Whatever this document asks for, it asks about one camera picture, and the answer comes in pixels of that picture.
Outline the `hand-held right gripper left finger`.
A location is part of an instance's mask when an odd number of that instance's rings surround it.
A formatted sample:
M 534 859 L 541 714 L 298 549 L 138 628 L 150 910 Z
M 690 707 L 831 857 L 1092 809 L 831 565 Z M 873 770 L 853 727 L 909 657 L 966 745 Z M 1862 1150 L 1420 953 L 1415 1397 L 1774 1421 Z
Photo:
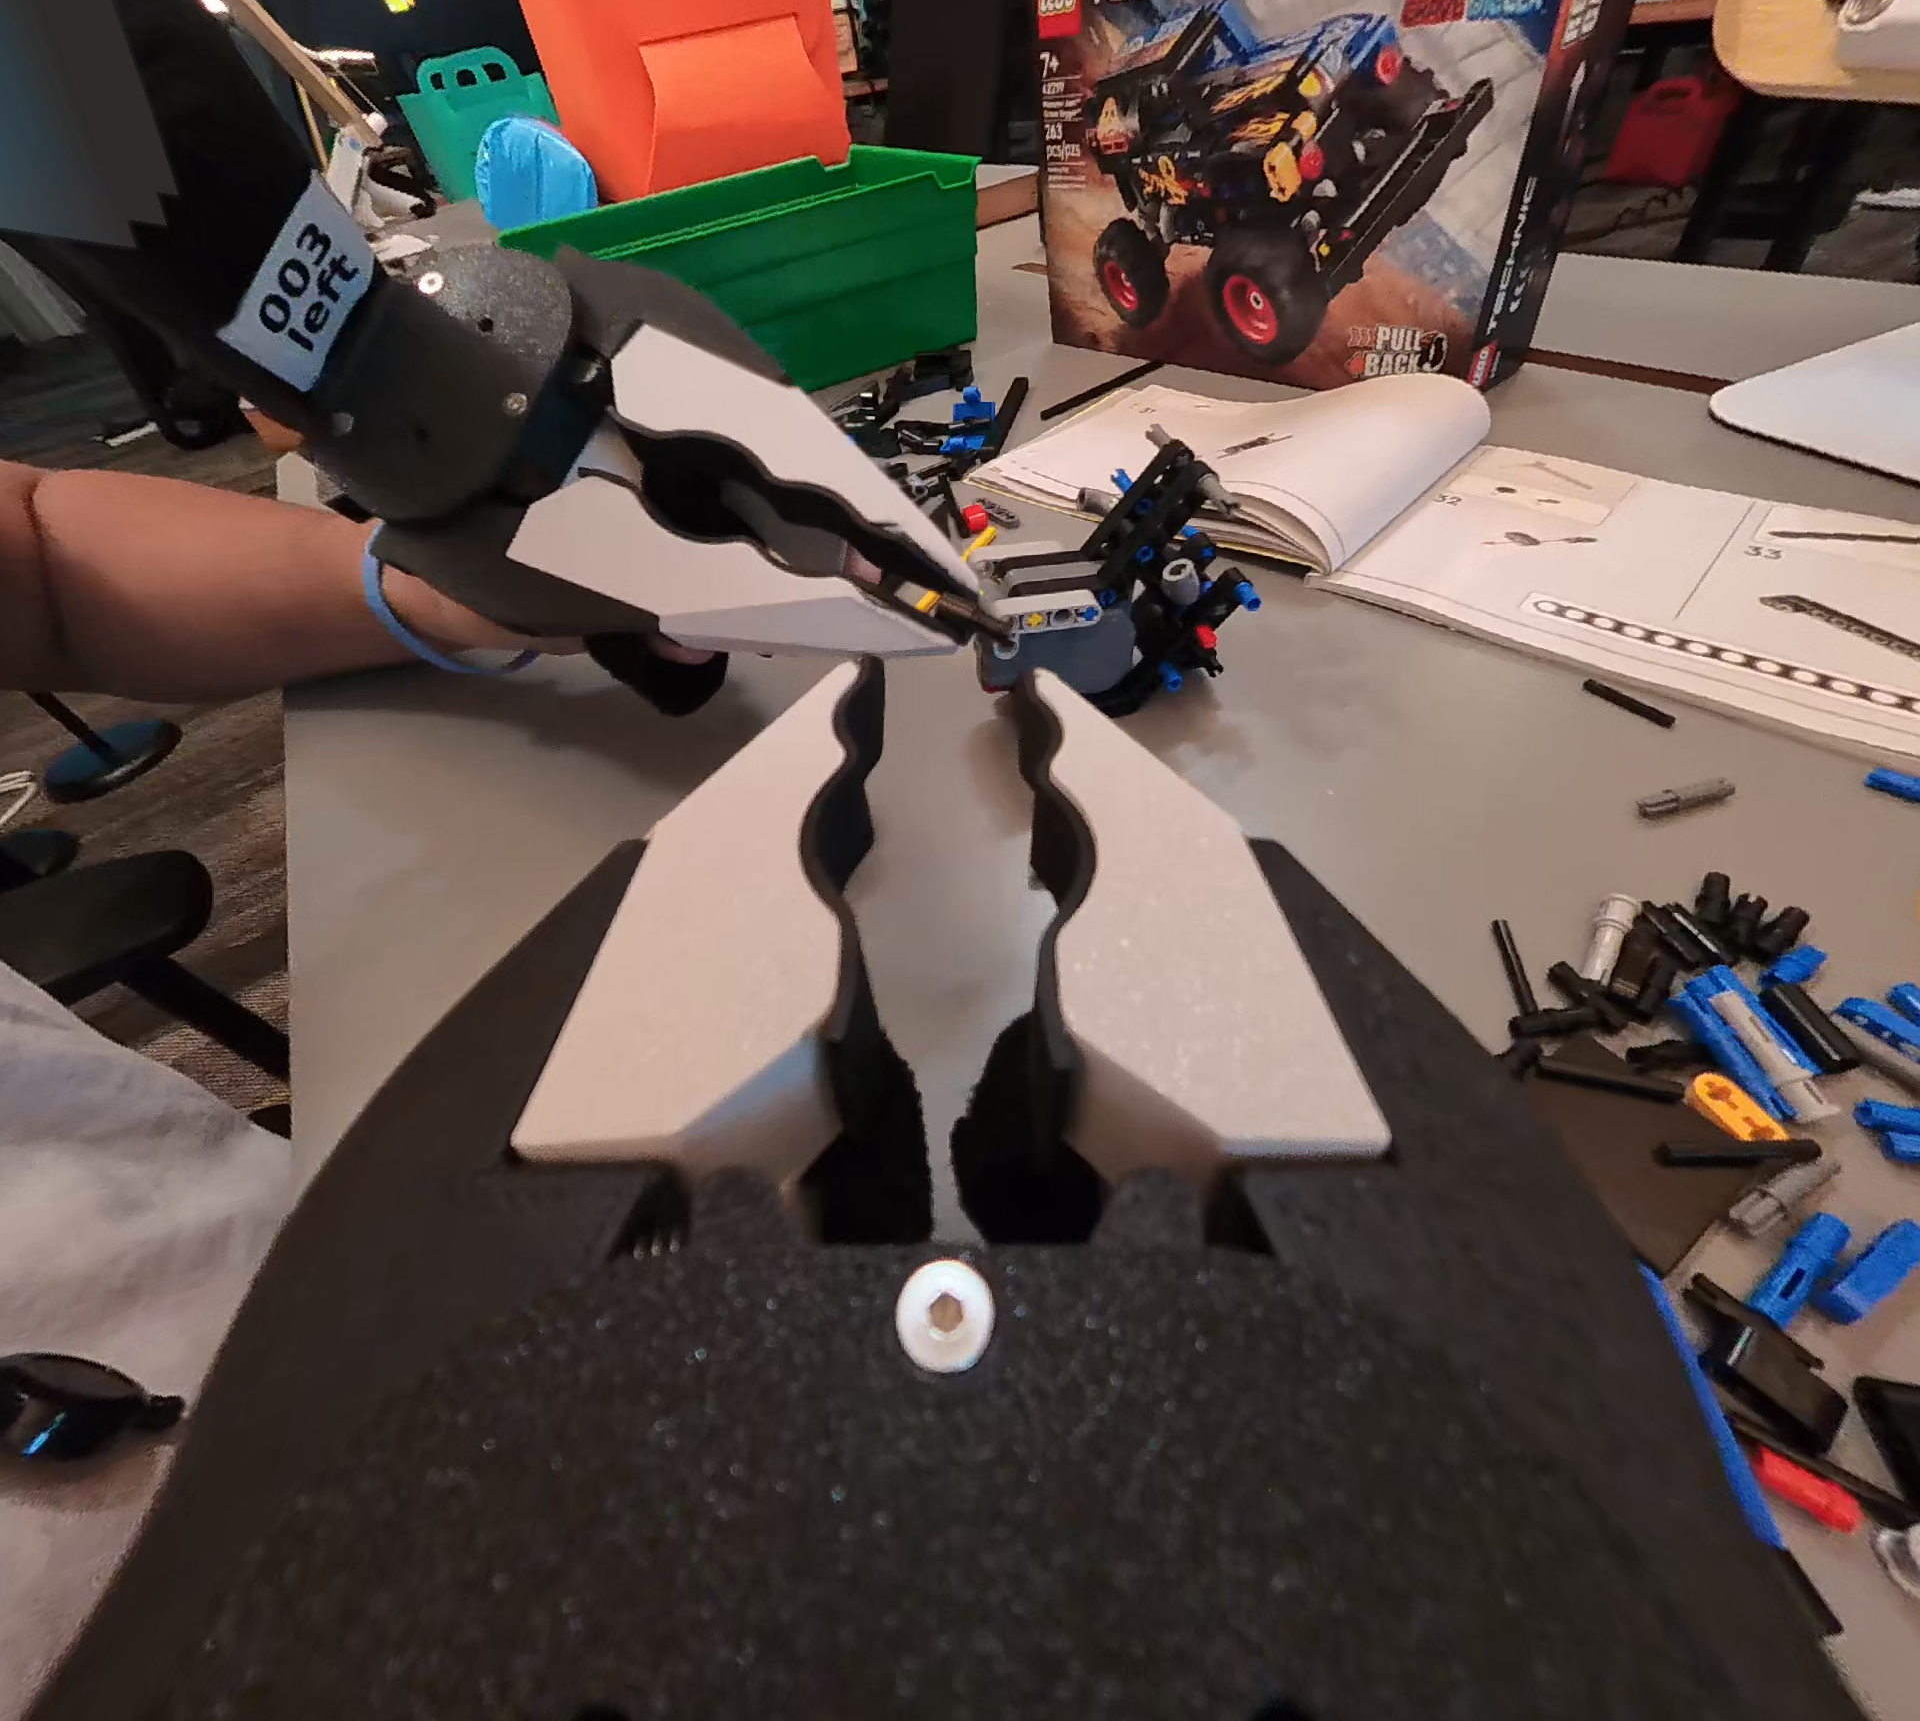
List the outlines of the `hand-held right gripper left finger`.
M 931 1235 L 924 1108 L 846 901 L 885 671 L 836 664 L 660 816 L 513 1122 L 513 1160 L 751 1171 L 831 1244 Z

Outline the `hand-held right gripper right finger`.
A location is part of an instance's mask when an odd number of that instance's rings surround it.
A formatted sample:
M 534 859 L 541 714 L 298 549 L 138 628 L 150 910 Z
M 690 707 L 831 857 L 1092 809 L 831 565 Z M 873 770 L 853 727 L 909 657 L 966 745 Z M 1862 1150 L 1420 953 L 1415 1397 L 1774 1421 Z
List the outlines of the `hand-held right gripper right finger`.
M 1035 996 L 954 1126 L 990 1244 L 1079 1244 L 1137 1174 L 1201 1204 L 1247 1171 L 1380 1163 L 1385 1115 L 1260 852 L 1060 675 L 1012 693 L 1051 897 Z

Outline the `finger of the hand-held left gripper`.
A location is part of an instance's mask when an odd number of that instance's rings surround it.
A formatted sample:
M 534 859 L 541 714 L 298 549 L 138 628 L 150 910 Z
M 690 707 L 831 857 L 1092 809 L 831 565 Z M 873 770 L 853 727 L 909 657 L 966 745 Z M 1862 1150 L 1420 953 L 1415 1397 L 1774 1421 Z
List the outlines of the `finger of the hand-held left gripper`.
M 722 531 L 673 523 L 641 475 L 578 471 L 536 499 L 507 548 L 511 567 L 624 604 L 669 643 L 708 653 L 948 653 L 965 643 L 892 600 L 877 549 L 762 499 L 722 505 Z
M 649 323 L 613 362 L 614 414 L 662 513 L 722 531 L 722 505 L 762 499 L 877 549 L 885 576 L 934 576 L 949 594 L 977 580 L 910 499 L 817 403 Z

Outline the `partly built toy chassis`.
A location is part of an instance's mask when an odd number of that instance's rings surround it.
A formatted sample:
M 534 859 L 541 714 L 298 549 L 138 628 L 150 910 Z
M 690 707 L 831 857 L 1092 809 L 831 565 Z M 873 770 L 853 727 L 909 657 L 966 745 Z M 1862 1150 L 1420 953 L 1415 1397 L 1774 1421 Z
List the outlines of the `partly built toy chassis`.
M 1153 454 L 1096 488 L 1096 524 L 1081 542 L 975 555 L 991 621 L 975 637 L 975 672 L 990 695 L 1053 672 L 1123 717 L 1193 675 L 1222 675 L 1219 630 L 1232 615 L 1258 612 L 1260 594 L 1222 559 L 1200 513 L 1232 512 L 1236 499 L 1186 440 L 1159 424 L 1145 436 Z

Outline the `person's left forearm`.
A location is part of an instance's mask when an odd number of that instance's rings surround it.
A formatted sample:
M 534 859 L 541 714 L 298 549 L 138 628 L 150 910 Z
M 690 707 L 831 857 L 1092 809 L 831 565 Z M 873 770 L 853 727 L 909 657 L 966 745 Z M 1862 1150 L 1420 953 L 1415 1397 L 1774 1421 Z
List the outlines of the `person's left forearm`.
M 3 467 L 3 689 L 238 700 L 396 667 L 328 507 L 129 471 Z

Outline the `toy set box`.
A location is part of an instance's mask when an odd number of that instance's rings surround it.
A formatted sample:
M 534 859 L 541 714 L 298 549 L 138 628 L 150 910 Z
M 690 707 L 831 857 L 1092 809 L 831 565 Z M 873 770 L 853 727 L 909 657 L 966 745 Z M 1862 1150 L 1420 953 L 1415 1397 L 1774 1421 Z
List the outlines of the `toy set box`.
M 1032 0 L 1051 337 L 1511 376 L 1634 0 Z

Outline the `pile of black toy beams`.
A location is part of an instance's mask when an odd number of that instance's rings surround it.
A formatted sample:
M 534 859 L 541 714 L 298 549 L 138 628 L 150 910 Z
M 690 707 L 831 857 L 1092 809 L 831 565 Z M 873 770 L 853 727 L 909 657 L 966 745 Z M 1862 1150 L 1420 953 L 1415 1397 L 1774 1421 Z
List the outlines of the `pile of black toy beams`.
M 965 484 L 1007 447 L 1032 391 L 1017 373 L 1001 396 L 980 391 L 966 345 L 927 350 L 856 391 L 828 414 L 840 432 L 937 519 L 961 548 L 990 531 L 1012 533 L 1021 516 Z

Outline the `green plastic bin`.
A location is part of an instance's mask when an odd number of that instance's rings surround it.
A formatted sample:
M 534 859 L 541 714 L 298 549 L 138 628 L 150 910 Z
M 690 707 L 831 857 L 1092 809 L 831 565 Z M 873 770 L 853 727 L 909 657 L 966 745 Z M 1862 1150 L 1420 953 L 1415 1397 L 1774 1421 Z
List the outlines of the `green plastic bin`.
M 977 334 L 977 161 L 853 148 L 596 206 L 501 243 L 571 245 L 709 296 L 808 391 Z

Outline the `light blue cloth bundle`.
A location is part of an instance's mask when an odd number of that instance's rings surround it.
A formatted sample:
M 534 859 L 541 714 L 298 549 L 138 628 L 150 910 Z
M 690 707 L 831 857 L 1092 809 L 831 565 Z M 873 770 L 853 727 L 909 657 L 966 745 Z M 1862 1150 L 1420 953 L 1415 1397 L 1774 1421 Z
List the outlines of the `light blue cloth bundle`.
M 564 130 L 540 118 L 497 118 L 476 144 L 476 197 L 495 231 L 593 211 L 599 178 Z

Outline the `teal felt bag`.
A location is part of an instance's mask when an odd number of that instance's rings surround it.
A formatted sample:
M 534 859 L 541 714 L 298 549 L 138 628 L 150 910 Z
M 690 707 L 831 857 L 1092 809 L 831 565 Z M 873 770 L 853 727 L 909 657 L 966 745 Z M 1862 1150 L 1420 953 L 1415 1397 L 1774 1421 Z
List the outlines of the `teal felt bag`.
M 493 123 L 530 115 L 523 94 L 526 76 L 507 51 L 479 48 L 420 65 L 416 91 L 399 94 L 399 112 L 446 201 L 476 197 L 479 143 Z

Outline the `tan board on white stand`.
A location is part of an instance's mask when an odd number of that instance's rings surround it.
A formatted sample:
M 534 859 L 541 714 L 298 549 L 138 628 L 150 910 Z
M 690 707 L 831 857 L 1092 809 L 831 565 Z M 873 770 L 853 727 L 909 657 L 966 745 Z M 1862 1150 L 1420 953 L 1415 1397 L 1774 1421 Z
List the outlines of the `tan board on white stand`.
M 287 80 L 315 171 L 332 196 L 349 203 L 360 227 L 374 234 L 407 220 L 428 220 L 434 192 L 399 186 L 403 153 L 388 139 L 388 123 L 351 80 L 371 55 L 311 51 L 295 41 L 259 0 L 198 0 L 233 35 L 247 39 Z

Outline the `long black toy axle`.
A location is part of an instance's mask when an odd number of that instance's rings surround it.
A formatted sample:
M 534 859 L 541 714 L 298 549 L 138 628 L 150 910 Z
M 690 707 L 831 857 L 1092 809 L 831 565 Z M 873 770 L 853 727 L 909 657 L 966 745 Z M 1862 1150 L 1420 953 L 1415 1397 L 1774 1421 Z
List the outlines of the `long black toy axle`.
M 1159 368 L 1162 368 L 1162 362 L 1137 362 L 1137 366 L 1128 366 L 1128 368 L 1123 368 L 1123 372 L 1106 376 L 1105 382 L 1096 382 L 1096 386 L 1089 386 L 1089 389 L 1074 391 L 1074 394 L 1056 400 L 1053 405 L 1046 405 L 1046 407 L 1040 410 L 1040 421 L 1056 421 L 1056 419 L 1061 419 L 1061 415 L 1079 414 L 1081 407 L 1089 407 L 1089 405 L 1100 403 L 1105 396 L 1110 396 L 1110 394 L 1114 394 L 1114 391 L 1123 391 L 1123 389 L 1137 386 L 1140 379 L 1158 373 Z

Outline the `pile of small toy pieces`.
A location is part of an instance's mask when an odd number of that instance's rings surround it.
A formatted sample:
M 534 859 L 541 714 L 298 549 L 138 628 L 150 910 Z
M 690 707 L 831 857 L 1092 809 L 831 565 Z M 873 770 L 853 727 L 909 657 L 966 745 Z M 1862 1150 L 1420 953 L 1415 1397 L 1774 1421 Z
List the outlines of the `pile of small toy pieces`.
M 1691 900 L 1609 893 L 1577 961 L 1535 980 L 1508 918 L 1487 924 L 1511 1001 L 1501 1062 L 1691 1105 L 1729 1149 L 1662 1146 L 1668 1164 L 1784 1163 L 1672 1272 L 1641 1256 L 1707 1410 L 1745 1515 L 1823 1603 L 1778 1510 L 1862 1538 L 1918 1601 L 1918 1376 L 1876 1372 L 1866 1344 L 1833 1368 L 1826 1339 L 1918 1322 L 1918 1210 L 1866 1211 L 1847 1164 L 1918 1182 L 1918 987 L 1826 1005 L 1805 908 L 1771 908 L 1707 871 Z

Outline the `building instruction booklet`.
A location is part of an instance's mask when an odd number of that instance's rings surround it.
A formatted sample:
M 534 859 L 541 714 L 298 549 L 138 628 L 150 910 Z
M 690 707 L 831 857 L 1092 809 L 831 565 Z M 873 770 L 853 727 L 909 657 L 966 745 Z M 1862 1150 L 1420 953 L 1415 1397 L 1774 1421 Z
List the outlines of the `building instruction booklet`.
M 1216 538 L 1327 591 L 1918 770 L 1918 524 L 1493 440 L 1448 373 L 1254 403 L 1149 382 L 990 460 L 996 493 L 1114 493 L 1162 438 Z

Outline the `black stool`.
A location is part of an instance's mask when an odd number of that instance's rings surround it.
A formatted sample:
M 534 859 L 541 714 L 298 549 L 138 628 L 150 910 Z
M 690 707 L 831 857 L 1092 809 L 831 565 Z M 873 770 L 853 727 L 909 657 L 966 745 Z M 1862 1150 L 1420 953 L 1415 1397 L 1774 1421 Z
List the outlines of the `black stool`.
M 273 695 L 64 732 L 29 784 L 83 831 L 3 837 L 3 964 L 69 1012 L 131 995 L 150 1056 L 224 1056 L 193 1076 L 270 1135 L 291 1130 L 286 1037 L 286 734 Z

